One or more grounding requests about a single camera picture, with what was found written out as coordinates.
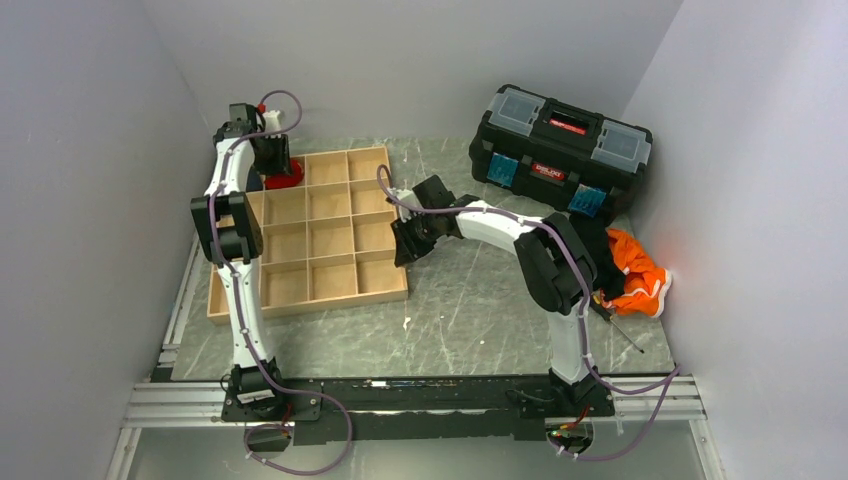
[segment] toolbox lid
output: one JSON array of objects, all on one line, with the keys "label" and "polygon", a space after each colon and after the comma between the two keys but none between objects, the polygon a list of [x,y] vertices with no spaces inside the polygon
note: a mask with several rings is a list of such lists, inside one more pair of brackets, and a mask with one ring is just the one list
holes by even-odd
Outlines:
[{"label": "toolbox lid", "polygon": [[489,104],[489,111],[492,112],[489,123],[527,137],[544,105],[545,99],[542,97],[507,88],[503,93],[495,94]]},{"label": "toolbox lid", "polygon": [[640,163],[648,164],[650,154],[651,144],[648,143],[645,132],[612,120],[604,120],[591,159],[625,172],[635,173]]}]

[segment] orange cloth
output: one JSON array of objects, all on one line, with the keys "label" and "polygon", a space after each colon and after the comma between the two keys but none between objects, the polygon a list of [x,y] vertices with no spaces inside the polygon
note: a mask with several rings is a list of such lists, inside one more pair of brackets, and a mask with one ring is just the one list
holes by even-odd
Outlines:
[{"label": "orange cloth", "polygon": [[617,315],[642,312],[659,317],[665,306],[665,294],[671,286],[671,272],[654,265],[642,245],[627,232],[610,228],[610,250],[613,261],[626,275],[624,295],[602,305],[615,309]]}]

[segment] black cloth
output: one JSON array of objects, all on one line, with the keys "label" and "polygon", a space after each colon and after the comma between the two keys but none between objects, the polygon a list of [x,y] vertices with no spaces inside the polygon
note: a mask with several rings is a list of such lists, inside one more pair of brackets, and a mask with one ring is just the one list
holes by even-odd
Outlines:
[{"label": "black cloth", "polygon": [[615,266],[612,251],[609,249],[609,236],[604,220],[572,213],[568,221],[577,231],[577,235],[598,268],[598,277],[592,289],[603,290],[604,300],[612,300],[624,295],[625,275]]}]

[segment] screwdriver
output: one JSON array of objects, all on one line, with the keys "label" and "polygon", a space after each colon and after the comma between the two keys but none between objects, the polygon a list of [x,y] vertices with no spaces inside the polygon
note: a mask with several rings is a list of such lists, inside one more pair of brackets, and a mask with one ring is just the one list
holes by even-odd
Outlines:
[{"label": "screwdriver", "polygon": [[601,305],[600,299],[597,297],[597,295],[592,295],[592,301],[589,302],[589,306],[592,308],[592,310],[598,312],[598,315],[600,315],[601,318],[604,319],[604,321],[611,323],[616,330],[618,330],[622,335],[624,335],[624,338],[626,338],[627,341],[629,341],[634,347],[636,347],[636,350],[639,350],[639,353],[645,353],[645,350],[642,349],[642,347],[640,347],[635,340],[630,338],[630,335],[628,335],[627,332],[622,330],[621,327],[619,327],[618,324],[612,320],[612,313],[610,313],[609,310],[607,310],[606,308],[604,308],[603,305]]}]

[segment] wooden tray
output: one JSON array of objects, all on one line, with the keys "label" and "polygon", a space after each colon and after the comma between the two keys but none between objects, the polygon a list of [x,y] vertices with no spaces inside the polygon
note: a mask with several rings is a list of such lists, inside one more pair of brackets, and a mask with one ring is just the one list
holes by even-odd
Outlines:
[{"label": "wooden tray", "polygon": [[[265,318],[405,299],[406,270],[394,266],[390,227],[397,213],[376,180],[377,165],[389,164],[386,147],[294,158],[305,169],[301,185],[247,194],[265,241],[259,286]],[[215,268],[209,285],[206,314],[227,324]]]}]

